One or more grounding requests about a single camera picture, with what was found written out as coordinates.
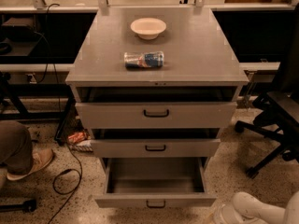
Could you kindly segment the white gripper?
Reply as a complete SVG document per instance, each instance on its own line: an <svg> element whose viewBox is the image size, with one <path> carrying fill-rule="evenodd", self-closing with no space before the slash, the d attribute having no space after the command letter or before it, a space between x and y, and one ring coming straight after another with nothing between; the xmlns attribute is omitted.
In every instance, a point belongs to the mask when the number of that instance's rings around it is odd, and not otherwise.
<svg viewBox="0 0 299 224"><path fill-rule="evenodd" d="M213 214L215 224L267 224L257 217L245 217L239 214L231 204L220 205Z"/></svg>

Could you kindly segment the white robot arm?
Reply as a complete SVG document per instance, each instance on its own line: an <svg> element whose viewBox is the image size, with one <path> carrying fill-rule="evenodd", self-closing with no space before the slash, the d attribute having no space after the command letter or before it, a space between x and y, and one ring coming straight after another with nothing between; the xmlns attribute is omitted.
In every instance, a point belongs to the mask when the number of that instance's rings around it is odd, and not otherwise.
<svg viewBox="0 0 299 224"><path fill-rule="evenodd" d="M292 195L285 208L238 192L230 203L215 210L212 220L213 224L299 224L299 191Z"/></svg>

